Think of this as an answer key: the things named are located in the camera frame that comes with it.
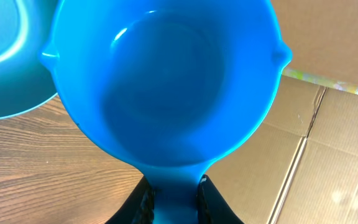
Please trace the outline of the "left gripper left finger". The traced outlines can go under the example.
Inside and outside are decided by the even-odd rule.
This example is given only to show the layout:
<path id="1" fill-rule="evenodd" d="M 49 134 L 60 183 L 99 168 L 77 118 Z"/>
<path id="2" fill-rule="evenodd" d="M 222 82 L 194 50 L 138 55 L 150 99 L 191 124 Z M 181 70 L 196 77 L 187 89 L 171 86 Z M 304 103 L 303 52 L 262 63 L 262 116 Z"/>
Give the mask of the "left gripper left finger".
<path id="1" fill-rule="evenodd" d="M 152 224 L 154 195 L 147 179 L 141 178 L 120 209 L 106 224 Z"/>

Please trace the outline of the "blue plastic measuring scoop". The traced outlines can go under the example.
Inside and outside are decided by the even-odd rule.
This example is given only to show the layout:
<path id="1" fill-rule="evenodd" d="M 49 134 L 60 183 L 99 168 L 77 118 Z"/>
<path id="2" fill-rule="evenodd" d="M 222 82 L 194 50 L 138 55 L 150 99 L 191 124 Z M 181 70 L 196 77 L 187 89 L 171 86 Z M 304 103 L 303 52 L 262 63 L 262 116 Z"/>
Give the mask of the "blue plastic measuring scoop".
<path id="1" fill-rule="evenodd" d="M 267 0 L 62 0 L 40 61 L 82 132 L 140 170 L 154 223 L 197 223 L 202 175 L 244 144 L 291 51 Z"/>

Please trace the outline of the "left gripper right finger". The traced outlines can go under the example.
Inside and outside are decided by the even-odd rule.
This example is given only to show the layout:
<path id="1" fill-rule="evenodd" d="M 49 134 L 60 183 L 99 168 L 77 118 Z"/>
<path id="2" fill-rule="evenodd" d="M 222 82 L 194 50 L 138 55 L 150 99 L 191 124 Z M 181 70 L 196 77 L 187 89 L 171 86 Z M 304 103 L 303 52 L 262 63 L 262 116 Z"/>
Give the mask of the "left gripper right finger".
<path id="1" fill-rule="evenodd" d="M 199 224 L 244 224 L 207 175 L 198 185 L 197 209 Z"/>

